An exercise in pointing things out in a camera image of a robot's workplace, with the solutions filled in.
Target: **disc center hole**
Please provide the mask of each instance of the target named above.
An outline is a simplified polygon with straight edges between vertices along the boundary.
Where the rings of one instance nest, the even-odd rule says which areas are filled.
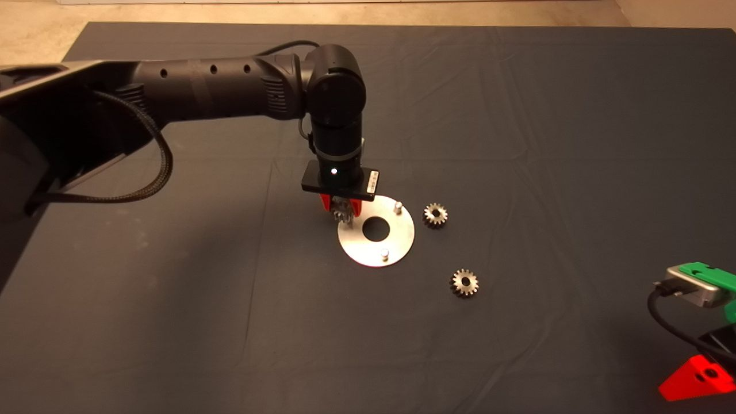
[[[381,217],[370,217],[363,223],[363,235],[371,242],[380,242],[389,236],[389,222]]]

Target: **green plastic part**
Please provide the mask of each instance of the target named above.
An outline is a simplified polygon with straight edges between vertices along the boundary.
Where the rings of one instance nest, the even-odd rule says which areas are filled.
[[[736,295],[736,275],[733,273],[710,267],[701,262],[683,264],[680,266],[680,271]],[[727,304],[725,310],[726,319],[731,323],[736,323],[736,301]]]
[[[726,305],[726,319],[730,323],[736,323],[736,301],[731,301]]]

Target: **red plastic part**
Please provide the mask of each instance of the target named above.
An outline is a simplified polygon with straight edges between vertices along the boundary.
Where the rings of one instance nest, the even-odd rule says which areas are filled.
[[[322,199],[322,207],[325,208],[325,211],[329,211],[332,197],[329,194],[320,194],[319,198]]]
[[[361,215],[361,208],[363,207],[363,201],[362,200],[354,200],[350,199],[350,204],[353,205],[353,213],[355,213],[355,216]]]
[[[734,379],[719,365],[695,355],[659,386],[667,401],[725,394],[736,390]]]
[[[329,194],[320,194],[319,198],[322,200],[322,207],[325,208],[325,211],[330,210],[330,204],[332,203],[332,196]],[[353,213],[355,213],[355,216],[361,215],[361,208],[363,207],[363,201],[362,200],[354,200],[350,199],[350,205],[353,207]]]

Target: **black device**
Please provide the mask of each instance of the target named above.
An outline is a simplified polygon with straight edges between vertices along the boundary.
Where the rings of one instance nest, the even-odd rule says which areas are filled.
[[[304,60],[294,54],[271,55],[305,43],[317,47]],[[137,197],[83,198],[49,192],[70,189],[136,151],[170,122],[234,116],[301,120],[307,113],[311,133],[304,136],[316,160],[308,165],[302,188],[371,201],[372,170],[361,167],[365,102],[365,85],[353,54],[342,46],[309,41],[250,57],[96,61],[0,70],[0,148],[15,161],[13,171],[4,173],[24,177],[22,183],[3,183],[7,198],[14,200],[3,210],[23,207],[28,212],[29,206],[46,201],[119,203],[150,196],[166,177],[159,177],[155,188]],[[162,147],[164,158],[167,151]],[[167,168],[164,175],[171,172],[171,166]]]

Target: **black cable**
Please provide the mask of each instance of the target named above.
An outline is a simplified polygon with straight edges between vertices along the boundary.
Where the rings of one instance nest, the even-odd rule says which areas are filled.
[[[281,52],[284,49],[288,49],[294,46],[314,46],[319,47],[319,43],[313,41],[290,41],[278,46],[273,46],[271,49],[266,49],[260,53],[256,53],[256,56],[270,55],[271,53]]]
[[[93,91],[93,94],[128,110],[146,128],[148,133],[151,134],[151,137],[156,141],[161,151],[161,168],[158,175],[147,186],[129,194],[112,197],[94,197],[82,194],[36,193],[31,197],[31,203],[130,203],[151,197],[159,192],[166,185],[166,182],[169,181],[174,168],[174,156],[166,144],[166,140],[163,139],[161,131],[156,126],[156,122],[147,113],[128,101],[114,95],[106,94],[105,92]]]
[[[672,335],[675,335],[676,337],[691,344],[692,346],[706,351],[713,357],[722,358],[729,362],[736,363],[736,355],[716,348],[715,346],[710,345],[709,343],[705,343],[697,338],[691,337],[690,335],[684,333],[683,331],[680,331],[679,329],[670,325],[666,320],[664,320],[664,318],[662,318],[662,316],[659,314],[659,311],[657,310],[657,299],[662,297],[664,294],[666,294],[666,291],[664,291],[664,289],[656,287],[654,291],[649,294],[649,297],[646,301],[646,306],[649,309],[649,313],[662,328],[666,329]]]
[[[304,122],[304,118],[299,118],[299,135],[301,135],[302,138],[304,138],[307,141],[309,141],[309,135],[307,135],[306,133],[304,133],[304,127],[302,126],[302,123],[303,122]]]

